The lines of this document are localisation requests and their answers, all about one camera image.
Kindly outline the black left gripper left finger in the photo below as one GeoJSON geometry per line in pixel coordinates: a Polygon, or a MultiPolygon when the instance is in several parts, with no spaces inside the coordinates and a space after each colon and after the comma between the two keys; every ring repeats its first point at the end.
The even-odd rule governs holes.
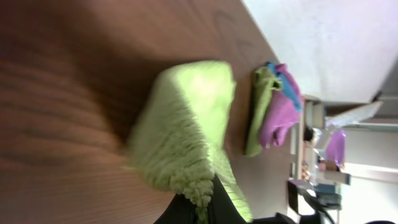
{"type": "Polygon", "coordinates": [[[196,224],[196,222],[196,206],[184,195],[176,194],[154,224],[196,224]]]}

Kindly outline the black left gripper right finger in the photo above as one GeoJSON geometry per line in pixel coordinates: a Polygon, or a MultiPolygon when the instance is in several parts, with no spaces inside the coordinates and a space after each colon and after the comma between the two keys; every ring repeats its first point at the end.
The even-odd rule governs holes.
{"type": "Polygon", "coordinates": [[[212,180],[213,195],[208,205],[210,224],[246,224],[217,175],[212,180]]]}

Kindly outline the light green cloth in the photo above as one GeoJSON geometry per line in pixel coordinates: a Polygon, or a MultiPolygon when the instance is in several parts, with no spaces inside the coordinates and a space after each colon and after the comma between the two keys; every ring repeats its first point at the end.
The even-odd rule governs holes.
{"type": "Polygon", "coordinates": [[[213,179],[246,222],[252,213],[224,151],[235,81],[227,62],[185,63],[161,72],[127,142],[130,164],[152,188],[173,192],[208,223],[213,179]]]}

